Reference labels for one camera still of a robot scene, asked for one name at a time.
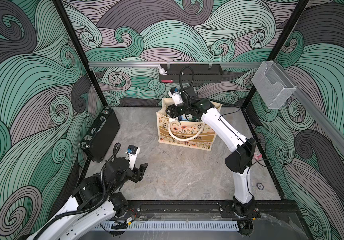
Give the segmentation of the floral canvas tote bag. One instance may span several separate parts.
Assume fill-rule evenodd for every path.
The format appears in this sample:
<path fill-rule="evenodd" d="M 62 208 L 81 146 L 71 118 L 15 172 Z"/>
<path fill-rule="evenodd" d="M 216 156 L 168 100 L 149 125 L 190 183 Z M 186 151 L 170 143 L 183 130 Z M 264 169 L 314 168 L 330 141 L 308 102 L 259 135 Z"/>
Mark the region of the floral canvas tote bag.
<path fill-rule="evenodd" d="M 181 121 L 167 114 L 169 106 L 175 106 L 171 98 L 161 101 L 157 115 L 158 141 L 161 144 L 210 151 L 216 138 L 215 131 L 204 122 Z"/>

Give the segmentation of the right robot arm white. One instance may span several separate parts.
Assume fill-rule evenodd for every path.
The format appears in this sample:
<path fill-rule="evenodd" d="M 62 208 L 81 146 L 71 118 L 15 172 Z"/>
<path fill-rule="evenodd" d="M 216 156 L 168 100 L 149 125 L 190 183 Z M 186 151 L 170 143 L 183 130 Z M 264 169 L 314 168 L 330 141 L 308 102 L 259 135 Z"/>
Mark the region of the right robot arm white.
<path fill-rule="evenodd" d="M 247 138 L 237 131 L 207 99 L 194 104 L 176 105 L 173 103 L 166 108 L 166 113 L 172 117 L 173 121 L 181 115 L 195 116 L 223 140 L 231 151 L 231 154 L 225 159 L 225 164 L 233 172 L 235 213 L 242 218 L 257 217 L 249 174 L 255 154 L 256 140 Z"/>

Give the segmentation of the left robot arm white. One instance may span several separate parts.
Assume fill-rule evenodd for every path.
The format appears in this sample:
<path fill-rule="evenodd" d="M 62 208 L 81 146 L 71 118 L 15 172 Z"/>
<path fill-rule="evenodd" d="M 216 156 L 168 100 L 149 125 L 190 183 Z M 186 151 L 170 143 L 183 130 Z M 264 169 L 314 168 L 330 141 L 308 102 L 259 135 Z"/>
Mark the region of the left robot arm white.
<path fill-rule="evenodd" d="M 99 173 L 86 179 L 73 191 L 65 205 L 37 232 L 24 240 L 77 240 L 94 226 L 112 218 L 125 217 L 116 228 L 127 227 L 135 218 L 129 203 L 120 192 L 127 182 L 140 182 L 148 164 L 135 167 L 131 156 L 105 162 Z"/>

